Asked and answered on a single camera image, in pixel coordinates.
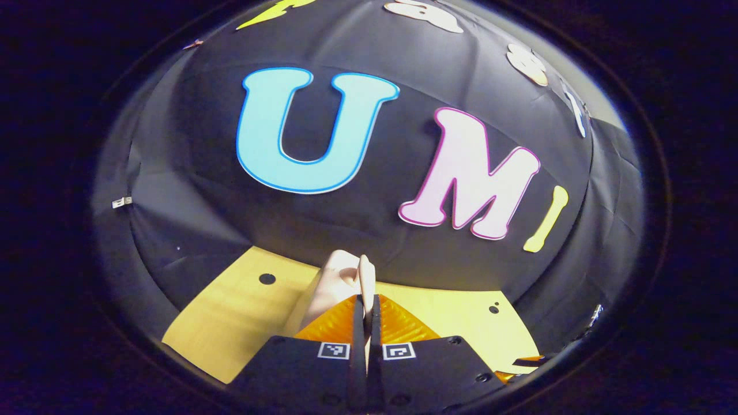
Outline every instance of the blue letter u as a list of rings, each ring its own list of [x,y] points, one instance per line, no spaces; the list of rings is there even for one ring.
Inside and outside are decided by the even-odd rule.
[[[328,150],[318,160],[296,160],[282,149],[282,130],[294,92],[313,75],[299,68],[270,68],[244,79],[246,101],[236,136],[236,154],[246,172],[270,188],[292,193],[325,193],[348,183],[359,171],[383,102],[399,96],[387,80],[342,73],[332,85],[343,95]]]

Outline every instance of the fisheye lens view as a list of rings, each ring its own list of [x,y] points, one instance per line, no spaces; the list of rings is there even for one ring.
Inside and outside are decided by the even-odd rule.
[[[654,138],[574,45],[466,0],[267,1],[187,36],[119,94],[86,203],[100,301],[210,396],[461,411],[653,277]]]

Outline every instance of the letter cutout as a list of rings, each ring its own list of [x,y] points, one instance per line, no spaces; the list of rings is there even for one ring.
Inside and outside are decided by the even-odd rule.
[[[580,110],[579,106],[576,105],[576,98],[566,89],[564,89],[564,95],[566,95],[566,98],[569,98],[569,101],[571,102],[571,108],[572,111],[574,111],[574,117],[576,117],[576,126],[579,128],[579,133],[582,137],[586,137],[587,132],[584,130],[584,123],[582,122],[582,110]]]
[[[386,3],[384,8],[400,16],[425,20],[449,32],[463,33],[453,14],[429,4],[413,0],[395,0],[395,3]]]
[[[541,222],[541,225],[533,236],[528,238],[528,240],[525,241],[525,245],[523,245],[523,249],[528,252],[536,253],[543,248],[543,244],[546,242],[546,237],[551,232],[551,229],[554,228],[553,225],[556,224],[556,220],[559,218],[561,210],[567,203],[569,203],[569,193],[567,193],[566,189],[561,186],[556,186],[553,189],[554,198],[551,202],[551,207],[548,208],[548,212],[543,218],[543,222]]]
[[[271,6],[269,9],[264,10],[259,16],[254,17],[253,19],[247,21],[246,23],[242,24],[239,27],[236,27],[236,30],[241,30],[245,27],[251,26],[253,24],[261,23],[262,21],[272,20],[273,18],[277,18],[280,16],[284,16],[285,13],[287,13],[287,7],[300,7],[304,6],[306,4],[310,4],[315,0],[282,0],[278,1],[277,4],[274,6]]]
[[[443,107],[435,112],[443,130],[435,159],[415,200],[400,205],[402,220],[420,226],[438,226],[446,220],[442,206],[453,187],[452,226],[466,226],[485,206],[484,216],[474,221],[472,233],[483,239],[502,239],[533,176],[540,169],[535,154],[516,147],[492,172],[484,124],[458,109]]]
[[[506,54],[508,61],[515,69],[540,86],[548,85],[546,67],[538,57],[516,44],[509,44],[508,50],[510,51]]]
[[[375,76],[336,75],[331,84],[343,98],[328,150],[318,160],[296,160],[282,149],[282,131],[294,92],[312,79],[299,68],[262,69],[244,79],[236,153],[244,170],[270,188],[326,193],[351,181],[364,160],[379,107],[400,93],[397,85]]]

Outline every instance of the black fabric dome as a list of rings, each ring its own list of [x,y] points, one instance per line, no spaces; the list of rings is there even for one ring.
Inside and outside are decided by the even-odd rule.
[[[251,246],[315,266],[344,249],[367,254],[380,281],[502,290],[541,350],[563,346],[617,295],[643,226],[639,162],[625,131],[585,118],[582,138],[555,69],[546,65],[548,86],[531,82],[506,58],[508,45],[521,43],[482,19],[434,3],[458,19],[463,33],[450,33],[389,13],[385,2],[319,0],[235,30],[271,2],[174,52],[132,92],[109,130],[92,206],[111,290],[152,335]],[[283,66],[314,75],[283,131],[285,152],[299,160],[319,158],[331,140],[335,75],[400,88],[378,113],[360,171],[338,190],[278,191],[239,164],[242,82]],[[517,146],[540,160],[504,239],[454,230],[450,218],[418,227],[398,217],[428,172],[441,136],[433,114],[445,106],[484,122],[491,166]],[[526,252],[556,185],[569,202],[543,249]],[[110,210],[124,195],[130,209]]]

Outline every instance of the pink letter m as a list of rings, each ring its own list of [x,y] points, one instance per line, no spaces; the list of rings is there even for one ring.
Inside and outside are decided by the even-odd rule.
[[[487,213],[472,224],[472,233],[484,239],[502,239],[528,183],[540,169],[535,154],[516,147],[490,172],[484,124],[453,108],[439,108],[435,121],[443,130],[435,159],[415,200],[400,205],[402,220],[420,226],[438,226],[446,220],[442,205],[454,188],[452,226],[466,226],[485,206]]]

